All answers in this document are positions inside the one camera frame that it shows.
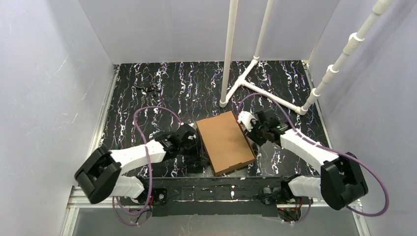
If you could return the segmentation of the brown cardboard box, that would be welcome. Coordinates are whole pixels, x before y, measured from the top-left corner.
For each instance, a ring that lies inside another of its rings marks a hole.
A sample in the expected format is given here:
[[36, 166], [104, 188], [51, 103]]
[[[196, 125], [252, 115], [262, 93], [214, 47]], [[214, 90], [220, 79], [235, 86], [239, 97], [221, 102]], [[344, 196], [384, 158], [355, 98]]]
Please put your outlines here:
[[255, 161], [255, 154], [232, 111], [196, 122], [214, 176], [241, 169]]

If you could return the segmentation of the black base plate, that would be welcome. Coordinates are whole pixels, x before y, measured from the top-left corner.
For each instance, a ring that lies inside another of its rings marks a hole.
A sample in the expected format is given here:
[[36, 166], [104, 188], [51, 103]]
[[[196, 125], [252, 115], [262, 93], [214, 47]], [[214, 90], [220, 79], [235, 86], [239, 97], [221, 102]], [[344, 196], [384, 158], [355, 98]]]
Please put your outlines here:
[[281, 177], [179, 177], [153, 179], [152, 216], [261, 215], [306, 207], [308, 199], [287, 201], [278, 191]]

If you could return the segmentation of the small black clip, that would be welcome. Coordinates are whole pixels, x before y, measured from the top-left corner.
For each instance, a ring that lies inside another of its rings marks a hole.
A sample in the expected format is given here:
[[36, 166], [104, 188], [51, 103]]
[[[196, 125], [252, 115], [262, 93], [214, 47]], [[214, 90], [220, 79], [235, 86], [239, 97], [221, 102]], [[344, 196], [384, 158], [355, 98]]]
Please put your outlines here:
[[150, 83], [148, 87], [133, 85], [134, 88], [140, 89], [141, 91], [145, 92], [146, 94], [151, 94], [152, 96], [157, 96], [161, 93], [161, 89], [159, 88], [158, 84]]

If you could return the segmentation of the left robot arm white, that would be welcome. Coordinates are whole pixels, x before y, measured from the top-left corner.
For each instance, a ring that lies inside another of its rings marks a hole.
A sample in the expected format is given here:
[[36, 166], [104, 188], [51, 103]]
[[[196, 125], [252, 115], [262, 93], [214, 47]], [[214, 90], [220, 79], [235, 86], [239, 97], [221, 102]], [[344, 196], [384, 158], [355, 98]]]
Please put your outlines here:
[[129, 197], [144, 204], [154, 196], [148, 193], [150, 181], [125, 174], [178, 156], [193, 162], [199, 158], [197, 149], [197, 126], [183, 123], [177, 131], [161, 133], [146, 144], [119, 150], [98, 147], [75, 172], [74, 179], [91, 204], [100, 203], [107, 197]]

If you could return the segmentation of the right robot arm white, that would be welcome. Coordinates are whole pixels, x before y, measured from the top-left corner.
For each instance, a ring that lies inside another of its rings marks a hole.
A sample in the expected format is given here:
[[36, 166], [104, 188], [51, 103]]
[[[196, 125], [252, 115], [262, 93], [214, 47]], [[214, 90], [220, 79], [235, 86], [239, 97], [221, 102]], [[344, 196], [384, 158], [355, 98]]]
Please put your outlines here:
[[320, 147], [288, 122], [280, 122], [271, 109], [250, 113], [241, 111], [238, 123], [244, 135], [258, 146], [267, 141], [288, 150], [317, 172], [317, 177], [286, 177], [277, 189], [265, 188], [265, 194], [277, 194], [290, 200], [310, 197], [324, 200], [332, 209], [340, 210], [368, 194], [369, 189], [359, 163]]

